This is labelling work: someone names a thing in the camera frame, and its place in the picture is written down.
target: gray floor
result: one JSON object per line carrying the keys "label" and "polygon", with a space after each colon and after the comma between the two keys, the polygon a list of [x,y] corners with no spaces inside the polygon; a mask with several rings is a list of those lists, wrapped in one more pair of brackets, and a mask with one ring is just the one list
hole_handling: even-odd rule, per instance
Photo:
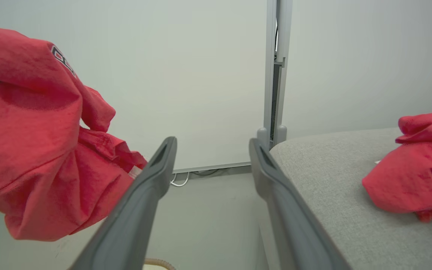
{"label": "gray floor", "polygon": [[[147,257],[177,270],[256,269],[255,196],[248,167],[192,175],[184,187],[172,186],[158,205]],[[16,241],[0,213],[0,269],[67,269],[98,225],[52,243]]]}

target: white partition panel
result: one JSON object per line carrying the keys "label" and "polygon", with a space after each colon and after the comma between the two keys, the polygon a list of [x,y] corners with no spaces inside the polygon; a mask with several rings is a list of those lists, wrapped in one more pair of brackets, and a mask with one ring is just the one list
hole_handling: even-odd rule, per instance
{"label": "white partition panel", "polygon": [[293,0],[286,68],[288,139],[431,113],[432,1]]}
{"label": "white partition panel", "polygon": [[241,165],[263,127],[266,0],[0,0],[0,27],[55,43],[116,109],[109,132],[177,171]]}

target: white cable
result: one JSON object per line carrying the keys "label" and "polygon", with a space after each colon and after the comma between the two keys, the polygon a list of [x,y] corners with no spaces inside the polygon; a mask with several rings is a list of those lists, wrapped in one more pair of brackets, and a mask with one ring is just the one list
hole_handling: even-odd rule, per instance
{"label": "white cable", "polygon": [[174,178],[173,178],[173,180],[171,180],[171,185],[173,185],[173,186],[177,186],[177,187],[182,187],[182,186],[184,186],[187,182],[188,182],[188,179],[189,179],[189,172],[187,173],[187,177],[186,177],[186,180],[184,181],[184,183],[182,183],[182,184],[176,184],[176,183],[174,183],[174,180],[176,179],[176,176],[178,175],[178,173],[175,173],[174,174]]}

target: gray fabric surface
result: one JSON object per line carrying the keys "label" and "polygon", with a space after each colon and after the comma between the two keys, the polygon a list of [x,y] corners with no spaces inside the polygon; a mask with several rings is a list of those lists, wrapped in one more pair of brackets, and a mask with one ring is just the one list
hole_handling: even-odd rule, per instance
{"label": "gray fabric surface", "polygon": [[361,184],[399,135],[397,128],[332,133],[271,150],[355,269],[432,269],[432,222],[378,209]]}

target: red garment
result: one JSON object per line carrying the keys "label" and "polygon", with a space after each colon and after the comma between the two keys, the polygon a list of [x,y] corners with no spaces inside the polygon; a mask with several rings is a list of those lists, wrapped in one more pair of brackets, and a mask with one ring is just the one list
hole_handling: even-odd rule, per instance
{"label": "red garment", "polygon": [[52,43],[0,29],[0,212],[14,238],[55,241],[110,213],[146,164],[106,133],[114,115]]}
{"label": "red garment", "polygon": [[432,218],[432,113],[399,120],[402,144],[363,179],[377,207],[394,213],[415,212],[423,222]]}

